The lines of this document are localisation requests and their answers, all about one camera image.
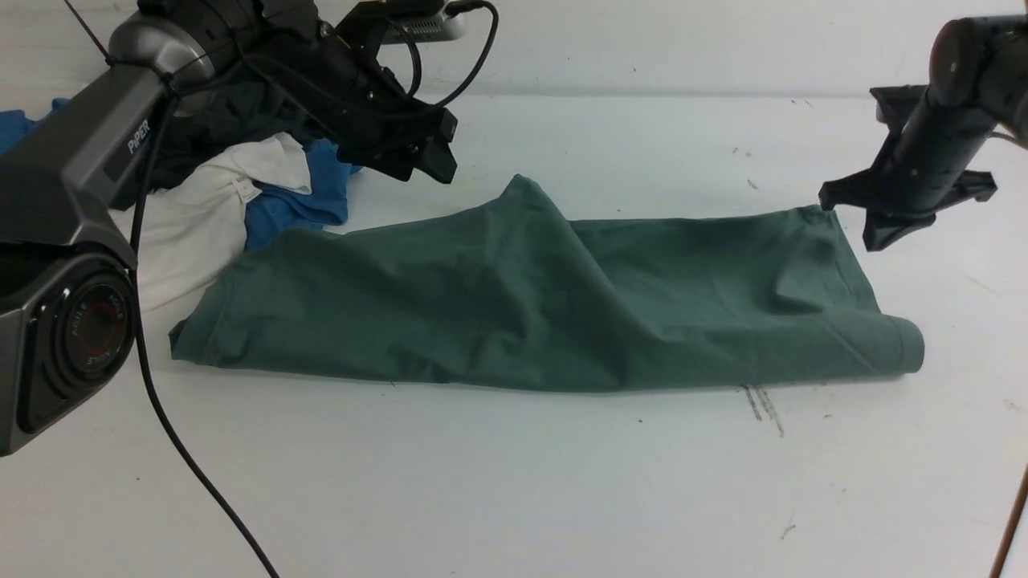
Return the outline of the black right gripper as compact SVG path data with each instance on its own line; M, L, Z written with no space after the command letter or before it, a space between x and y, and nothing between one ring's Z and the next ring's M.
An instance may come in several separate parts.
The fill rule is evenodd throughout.
M862 245L880 252L937 223L937 212L997 190L988 172L969 171L997 121L974 107L937 103L925 85L873 88L876 117L888 128L869 169L827 181L822 208L864 208Z

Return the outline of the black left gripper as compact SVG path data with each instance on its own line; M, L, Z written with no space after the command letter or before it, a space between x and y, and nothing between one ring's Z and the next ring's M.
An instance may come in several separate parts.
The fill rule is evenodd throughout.
M419 101L378 62L386 12L348 12L320 41L322 80L339 105L345 162L408 181L416 172L441 184L453 181L451 151L458 120Z

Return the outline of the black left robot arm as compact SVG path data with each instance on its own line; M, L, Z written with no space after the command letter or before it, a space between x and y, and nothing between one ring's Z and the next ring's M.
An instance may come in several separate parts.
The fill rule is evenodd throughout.
M108 69L2 155L2 454L77 409L124 365L138 332L138 258L108 209L157 162L174 113L242 68L338 143L341 161L400 181L453 180L455 117L405 92L376 56L445 1L361 1L336 25L313 1L140 1Z

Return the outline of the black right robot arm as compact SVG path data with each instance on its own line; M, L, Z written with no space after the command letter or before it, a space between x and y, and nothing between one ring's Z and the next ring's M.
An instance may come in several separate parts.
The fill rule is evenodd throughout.
M869 169L827 181L818 195L825 211L862 209L867 251L995 194L993 176L969 162L998 127L1026 142L1026 33L1023 14L954 19L937 34L928 83L871 89L886 139Z

